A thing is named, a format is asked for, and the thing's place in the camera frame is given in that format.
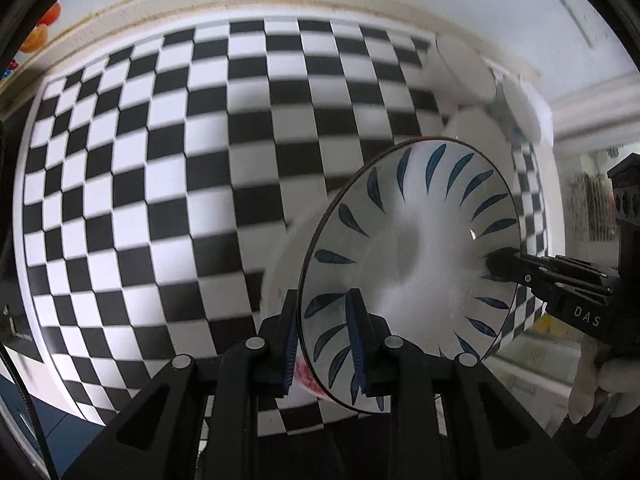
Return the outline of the white gloved right hand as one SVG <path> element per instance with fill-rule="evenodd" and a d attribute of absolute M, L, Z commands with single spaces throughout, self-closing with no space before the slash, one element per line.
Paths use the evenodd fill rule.
<path fill-rule="evenodd" d="M 592 411 L 598 390 L 620 394 L 612 414 L 614 418 L 631 414 L 639 407 L 639 361 L 614 358 L 609 346 L 585 335 L 567 403 L 568 417 L 573 424 L 578 424 Z"/>

